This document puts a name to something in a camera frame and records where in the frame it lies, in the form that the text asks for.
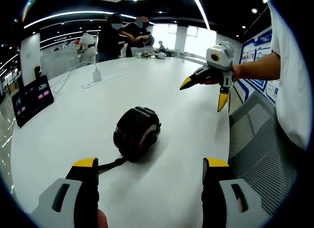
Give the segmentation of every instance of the gray chair backrest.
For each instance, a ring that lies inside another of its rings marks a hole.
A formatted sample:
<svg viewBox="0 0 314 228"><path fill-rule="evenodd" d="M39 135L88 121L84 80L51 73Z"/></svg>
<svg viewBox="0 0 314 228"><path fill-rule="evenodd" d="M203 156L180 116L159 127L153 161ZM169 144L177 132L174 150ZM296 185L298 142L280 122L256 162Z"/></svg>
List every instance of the gray chair backrest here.
<svg viewBox="0 0 314 228"><path fill-rule="evenodd" d="M50 80L79 64L77 48L72 46L45 54L40 57L40 62L43 75L47 75Z"/></svg>
<svg viewBox="0 0 314 228"><path fill-rule="evenodd" d="M262 208L272 215L288 195L305 151L281 128L275 106L258 91L229 117L228 164L261 197Z"/></svg>

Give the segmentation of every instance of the white table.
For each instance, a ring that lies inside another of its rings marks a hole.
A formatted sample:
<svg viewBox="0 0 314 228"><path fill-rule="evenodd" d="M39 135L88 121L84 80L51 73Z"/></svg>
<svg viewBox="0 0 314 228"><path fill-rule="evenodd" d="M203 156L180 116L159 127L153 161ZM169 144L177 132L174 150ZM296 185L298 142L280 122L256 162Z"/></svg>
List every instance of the white table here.
<svg viewBox="0 0 314 228"><path fill-rule="evenodd" d="M32 212L40 194L79 159L97 157L104 164L121 157L113 143L116 124L142 106L156 111L160 136L143 161L99 176L99 209L110 228L200 227L203 158L228 160L228 109L217 112L219 85L180 91L200 65L176 58L97 65L103 78L127 74L83 89L95 66L80 68L52 105L23 128L15 126L11 167L21 207Z"/></svg>

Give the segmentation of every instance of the window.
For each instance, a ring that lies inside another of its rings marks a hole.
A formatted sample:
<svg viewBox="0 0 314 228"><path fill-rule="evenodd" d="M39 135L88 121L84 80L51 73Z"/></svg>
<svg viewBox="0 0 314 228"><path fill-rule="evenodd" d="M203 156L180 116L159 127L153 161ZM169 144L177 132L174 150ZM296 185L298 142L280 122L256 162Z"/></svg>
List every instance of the window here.
<svg viewBox="0 0 314 228"><path fill-rule="evenodd" d="M207 49L216 44L216 36L213 30L189 26L184 51L206 57Z"/></svg>
<svg viewBox="0 0 314 228"><path fill-rule="evenodd" d="M153 27L152 35L155 39L154 47L159 48L159 41L163 42L165 48L174 50L176 45L177 25L158 24Z"/></svg>

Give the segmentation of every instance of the white sleeve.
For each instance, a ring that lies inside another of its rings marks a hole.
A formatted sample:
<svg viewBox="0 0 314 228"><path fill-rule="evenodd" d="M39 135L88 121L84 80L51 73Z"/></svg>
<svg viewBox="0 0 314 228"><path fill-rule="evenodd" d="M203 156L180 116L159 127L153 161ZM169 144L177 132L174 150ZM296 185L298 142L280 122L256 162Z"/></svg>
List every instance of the white sleeve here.
<svg viewBox="0 0 314 228"><path fill-rule="evenodd" d="M270 10L271 29L272 29L270 47L276 54L280 55L280 45L279 45L279 39L277 35L278 34L277 33L278 14L277 14L276 9L271 5L271 3L268 3L268 7Z"/></svg>
<svg viewBox="0 0 314 228"><path fill-rule="evenodd" d="M82 36L82 38L79 40L79 43L86 43L86 36Z"/></svg>

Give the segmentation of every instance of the human arm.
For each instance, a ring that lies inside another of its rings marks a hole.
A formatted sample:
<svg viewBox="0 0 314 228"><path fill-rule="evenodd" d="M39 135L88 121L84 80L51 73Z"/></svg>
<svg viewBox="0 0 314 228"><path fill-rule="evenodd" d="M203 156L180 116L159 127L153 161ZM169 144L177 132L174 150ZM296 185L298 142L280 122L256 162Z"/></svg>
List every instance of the human arm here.
<svg viewBox="0 0 314 228"><path fill-rule="evenodd" d="M135 38L135 42L138 42L140 39L146 40L146 39L148 39L148 38L149 38L148 35L140 35L140 36L138 36L138 37Z"/></svg>
<svg viewBox="0 0 314 228"><path fill-rule="evenodd" d="M125 31L119 31L119 33L120 33L121 35L127 36L131 42L134 42L134 37L133 37L131 34L125 32Z"/></svg>
<svg viewBox="0 0 314 228"><path fill-rule="evenodd" d="M82 51L83 46L84 46L84 44L83 44L83 43L80 43L80 44L79 44L79 49L78 49L78 52L81 52L81 51Z"/></svg>
<svg viewBox="0 0 314 228"><path fill-rule="evenodd" d="M233 65L233 81L239 79L257 79L272 81L280 78L280 56L271 53L257 61ZM221 82L220 72L213 71L213 75L200 84L213 85Z"/></svg>

